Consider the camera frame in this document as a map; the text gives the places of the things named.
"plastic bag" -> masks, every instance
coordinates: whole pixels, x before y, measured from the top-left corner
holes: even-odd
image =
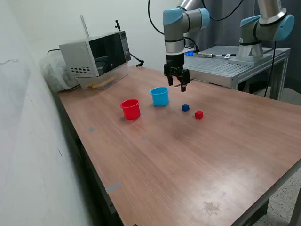
[[[76,78],[69,75],[61,51],[52,51],[41,61],[41,70],[48,86],[54,92],[69,90],[79,85]]]

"tile floor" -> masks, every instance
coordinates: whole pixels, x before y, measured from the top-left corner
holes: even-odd
[[[258,95],[263,96],[264,90],[259,92]],[[284,88],[281,101],[301,105],[301,94],[292,89]],[[271,197],[267,215],[262,217],[254,226],[287,226],[292,217],[300,188],[301,169]]]

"gray curtain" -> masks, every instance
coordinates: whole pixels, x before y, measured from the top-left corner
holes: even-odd
[[[204,0],[210,15],[214,18],[222,18],[228,15],[240,2],[240,0]],[[296,22],[292,34],[284,41],[278,42],[278,47],[292,48],[287,68],[285,87],[292,88],[301,93],[301,1],[282,0],[282,6],[287,9],[288,14],[295,16]],[[238,46],[240,37],[240,21],[244,18],[259,15],[257,0],[245,0],[234,14],[223,21],[210,20],[208,28],[201,32],[190,34],[198,44],[200,51],[216,46]],[[273,47],[272,42],[263,43],[265,47]]]

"microwave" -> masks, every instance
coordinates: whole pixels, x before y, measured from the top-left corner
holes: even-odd
[[[131,60],[125,31],[60,45],[70,76],[97,78]]]

